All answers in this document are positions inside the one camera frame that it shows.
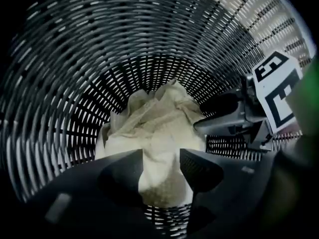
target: basket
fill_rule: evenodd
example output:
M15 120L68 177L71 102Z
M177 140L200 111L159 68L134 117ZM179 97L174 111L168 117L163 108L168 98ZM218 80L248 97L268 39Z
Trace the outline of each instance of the basket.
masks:
M177 79L201 105L240 86L274 49L310 63L279 0L35 0L13 37L1 97L1 167L26 202L66 169L94 160L110 112ZM206 113L216 115L216 111ZM300 132L277 135L273 149ZM259 161L240 137L207 152ZM163 234L184 237L190 206L145 207Z

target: garment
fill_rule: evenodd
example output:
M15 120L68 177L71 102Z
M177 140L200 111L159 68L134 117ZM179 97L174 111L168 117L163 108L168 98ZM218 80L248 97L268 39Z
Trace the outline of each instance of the garment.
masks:
M177 80L155 93L139 90L120 115L111 113L110 123L100 130L95 159L142 149L139 193L143 202L161 208L189 204L193 192L180 170L179 150L205 151L205 138L192 126L203 118L198 104Z

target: green blurred object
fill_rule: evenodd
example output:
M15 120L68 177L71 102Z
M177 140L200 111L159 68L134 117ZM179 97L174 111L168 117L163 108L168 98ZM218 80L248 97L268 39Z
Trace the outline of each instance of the green blurred object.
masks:
M303 79L287 97L304 135L319 135L319 59L306 68Z

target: wicker weave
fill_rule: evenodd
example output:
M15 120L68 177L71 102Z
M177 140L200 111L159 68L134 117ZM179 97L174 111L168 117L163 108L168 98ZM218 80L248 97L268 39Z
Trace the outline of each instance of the wicker weave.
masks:
M38 0L26 13L0 83L1 166L22 201L94 160L110 111L139 89L175 78L202 104L239 86L275 48L310 62L278 0ZM295 136L278 136L274 148ZM207 151L262 156L240 138L210 136Z

